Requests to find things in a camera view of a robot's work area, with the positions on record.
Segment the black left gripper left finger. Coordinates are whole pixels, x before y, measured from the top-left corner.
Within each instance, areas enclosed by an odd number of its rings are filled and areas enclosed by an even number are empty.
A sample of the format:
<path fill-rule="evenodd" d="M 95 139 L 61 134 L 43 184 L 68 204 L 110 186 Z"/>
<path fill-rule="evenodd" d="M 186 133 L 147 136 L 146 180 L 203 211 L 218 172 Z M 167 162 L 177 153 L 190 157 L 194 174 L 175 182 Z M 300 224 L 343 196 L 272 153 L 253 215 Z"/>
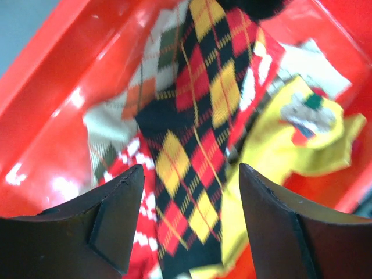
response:
<path fill-rule="evenodd" d="M 135 165 L 35 216 L 1 219 L 2 278 L 122 278 L 144 189 Z"/>

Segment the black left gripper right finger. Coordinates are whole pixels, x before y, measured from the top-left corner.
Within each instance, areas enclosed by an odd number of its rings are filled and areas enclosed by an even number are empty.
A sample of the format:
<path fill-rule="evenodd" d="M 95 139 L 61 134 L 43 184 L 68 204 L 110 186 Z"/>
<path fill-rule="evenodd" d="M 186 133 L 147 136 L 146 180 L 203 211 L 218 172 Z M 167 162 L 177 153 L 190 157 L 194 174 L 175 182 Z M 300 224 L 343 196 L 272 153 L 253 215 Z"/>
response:
<path fill-rule="evenodd" d="M 239 189 L 257 278 L 371 278 L 371 219 L 308 200 L 245 163 Z"/>

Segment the black red argyle sock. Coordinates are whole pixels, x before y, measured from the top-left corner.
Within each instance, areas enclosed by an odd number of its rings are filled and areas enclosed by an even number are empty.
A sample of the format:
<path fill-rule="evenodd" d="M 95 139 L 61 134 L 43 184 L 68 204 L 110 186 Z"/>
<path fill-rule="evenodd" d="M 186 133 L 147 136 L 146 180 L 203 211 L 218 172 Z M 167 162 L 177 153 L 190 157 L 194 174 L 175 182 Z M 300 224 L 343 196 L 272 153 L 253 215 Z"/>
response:
<path fill-rule="evenodd" d="M 259 23 L 285 1 L 188 1 L 184 21 L 161 39 L 160 67 L 176 73 L 136 115 L 155 162 L 163 278 L 221 263 L 226 148 L 251 69 Z"/>

